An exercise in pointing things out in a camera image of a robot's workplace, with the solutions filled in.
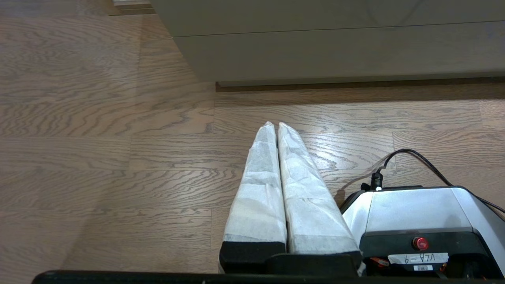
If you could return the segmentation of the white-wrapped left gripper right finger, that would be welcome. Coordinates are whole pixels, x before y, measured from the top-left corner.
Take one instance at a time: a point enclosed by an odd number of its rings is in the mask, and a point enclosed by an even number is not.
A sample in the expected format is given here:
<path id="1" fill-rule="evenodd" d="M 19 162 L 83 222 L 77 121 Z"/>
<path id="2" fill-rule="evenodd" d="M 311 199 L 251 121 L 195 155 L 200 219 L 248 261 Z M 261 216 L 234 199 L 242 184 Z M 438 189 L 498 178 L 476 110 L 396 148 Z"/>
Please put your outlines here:
<path id="1" fill-rule="evenodd" d="M 359 273 L 362 253 L 300 134 L 279 124 L 278 151 L 288 228 L 281 273 Z"/>

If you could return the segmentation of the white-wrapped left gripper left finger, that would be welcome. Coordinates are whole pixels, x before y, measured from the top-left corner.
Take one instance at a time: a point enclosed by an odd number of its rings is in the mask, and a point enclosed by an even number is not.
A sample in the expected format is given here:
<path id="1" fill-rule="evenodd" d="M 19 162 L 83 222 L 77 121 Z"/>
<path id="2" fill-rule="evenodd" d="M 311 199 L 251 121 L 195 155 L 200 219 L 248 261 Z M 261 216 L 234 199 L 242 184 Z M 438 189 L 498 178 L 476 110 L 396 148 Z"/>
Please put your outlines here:
<path id="1" fill-rule="evenodd" d="M 226 221 L 219 251 L 222 273 L 265 273 L 287 252 L 287 228 L 275 126 L 259 128 Z"/>

